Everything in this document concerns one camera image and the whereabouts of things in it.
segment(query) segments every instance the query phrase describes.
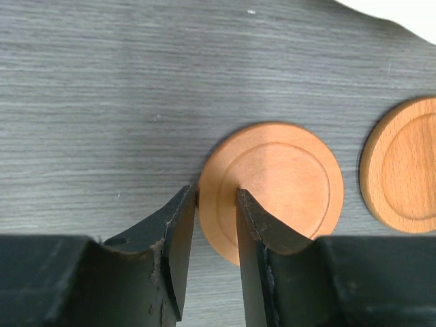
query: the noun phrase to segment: gray wooden table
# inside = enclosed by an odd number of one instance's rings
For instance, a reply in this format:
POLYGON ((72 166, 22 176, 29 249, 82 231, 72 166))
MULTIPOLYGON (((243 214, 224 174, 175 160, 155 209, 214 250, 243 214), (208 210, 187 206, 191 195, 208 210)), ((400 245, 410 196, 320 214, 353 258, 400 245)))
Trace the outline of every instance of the gray wooden table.
MULTIPOLYGON (((395 234, 358 190, 378 119, 436 93, 436 46, 333 0, 3 0, 0 232, 107 238, 260 121, 310 129, 345 179, 336 234, 395 234)), ((244 326, 239 270, 195 228, 184 321, 244 326)))

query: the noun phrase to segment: wooden disc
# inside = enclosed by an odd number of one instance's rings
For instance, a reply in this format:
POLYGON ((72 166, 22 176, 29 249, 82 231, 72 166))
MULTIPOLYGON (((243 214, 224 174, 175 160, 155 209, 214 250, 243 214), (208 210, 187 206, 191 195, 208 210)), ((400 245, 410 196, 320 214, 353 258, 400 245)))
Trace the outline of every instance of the wooden disc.
POLYGON ((329 148, 301 127, 264 123, 226 140, 200 178, 199 216, 205 237, 239 265, 236 188, 250 191, 272 215, 301 234, 330 234, 343 204, 343 179, 329 148))
POLYGON ((380 121, 363 150, 360 188, 390 227, 436 229, 436 98, 407 102, 380 121))

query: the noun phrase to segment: white object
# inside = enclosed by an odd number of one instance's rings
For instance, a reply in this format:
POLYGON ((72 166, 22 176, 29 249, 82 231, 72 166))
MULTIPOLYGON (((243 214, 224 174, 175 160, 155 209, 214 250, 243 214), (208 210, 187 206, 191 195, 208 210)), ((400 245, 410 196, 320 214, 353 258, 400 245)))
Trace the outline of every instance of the white object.
POLYGON ((436 0, 336 0, 358 12, 391 20, 436 44, 436 0))

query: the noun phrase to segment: round wooden coaster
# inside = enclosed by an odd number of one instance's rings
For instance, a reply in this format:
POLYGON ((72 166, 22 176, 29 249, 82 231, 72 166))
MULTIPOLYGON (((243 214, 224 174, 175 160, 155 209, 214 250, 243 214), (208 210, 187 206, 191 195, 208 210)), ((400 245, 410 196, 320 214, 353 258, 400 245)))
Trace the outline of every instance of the round wooden coaster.
POLYGON ((342 210, 341 170, 319 138, 286 123, 263 123, 234 134, 203 169, 199 216, 212 247, 237 265, 237 187, 309 238, 330 234, 342 210))
POLYGON ((436 229, 436 98, 407 102, 380 121, 363 150, 360 188, 390 227, 436 229))

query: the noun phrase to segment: light brown wood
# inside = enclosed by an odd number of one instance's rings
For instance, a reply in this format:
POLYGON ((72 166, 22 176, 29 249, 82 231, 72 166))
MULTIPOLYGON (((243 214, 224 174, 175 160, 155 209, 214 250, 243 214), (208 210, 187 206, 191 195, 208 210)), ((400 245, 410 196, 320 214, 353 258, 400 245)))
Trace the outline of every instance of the light brown wood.
POLYGON ((205 237, 239 264, 236 188, 301 234, 330 234, 343 205, 343 179, 330 149, 305 129, 286 123, 246 128, 226 140, 206 163, 199 184, 205 237))
POLYGON ((360 162, 370 211, 397 230, 436 230, 436 98, 413 100, 373 130, 360 162))

